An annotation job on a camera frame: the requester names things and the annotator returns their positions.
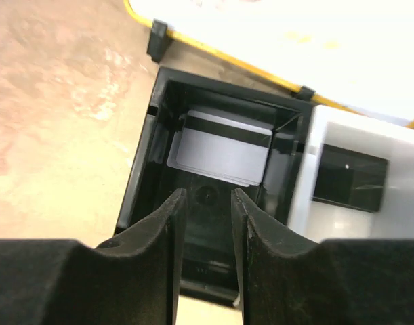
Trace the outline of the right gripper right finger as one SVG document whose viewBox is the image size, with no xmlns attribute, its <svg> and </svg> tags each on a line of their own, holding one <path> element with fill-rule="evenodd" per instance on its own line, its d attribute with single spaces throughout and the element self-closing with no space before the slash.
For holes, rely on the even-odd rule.
<svg viewBox="0 0 414 325">
<path fill-rule="evenodd" d="M 245 324 L 414 324 L 414 240 L 313 242 L 231 193 Z"/>
</svg>

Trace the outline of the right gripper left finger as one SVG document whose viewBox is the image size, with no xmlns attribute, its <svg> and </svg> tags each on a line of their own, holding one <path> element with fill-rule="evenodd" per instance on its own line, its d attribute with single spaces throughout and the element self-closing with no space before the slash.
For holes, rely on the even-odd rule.
<svg viewBox="0 0 414 325">
<path fill-rule="evenodd" d="M 96 248 L 0 239 L 0 324 L 174 324 L 186 191 Z"/>
</svg>

